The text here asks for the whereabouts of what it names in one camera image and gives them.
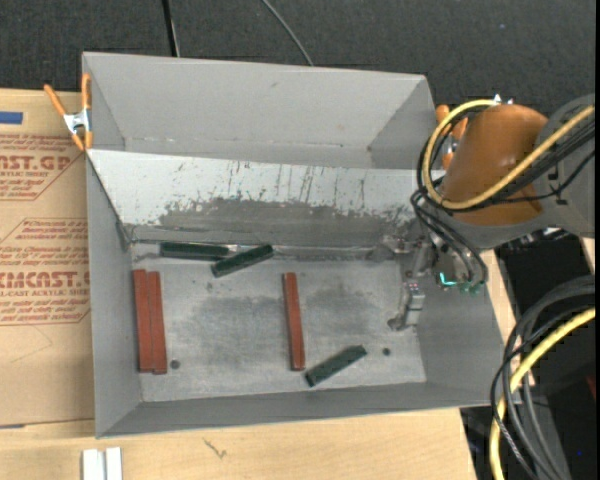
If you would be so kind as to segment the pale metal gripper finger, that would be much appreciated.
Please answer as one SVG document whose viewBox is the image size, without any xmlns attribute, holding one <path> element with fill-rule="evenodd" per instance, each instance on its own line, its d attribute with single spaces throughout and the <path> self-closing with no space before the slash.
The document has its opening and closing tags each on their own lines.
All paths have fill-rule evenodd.
<svg viewBox="0 0 600 480">
<path fill-rule="evenodd" d="M 398 312 L 387 321 L 393 331 L 405 330 L 418 325 L 425 302 L 425 293 L 416 281 L 404 282 L 398 305 Z"/>
<path fill-rule="evenodd" d="M 419 239 L 409 239 L 397 235 L 385 235 L 380 244 L 396 256 L 414 254 L 421 247 Z"/>
</svg>

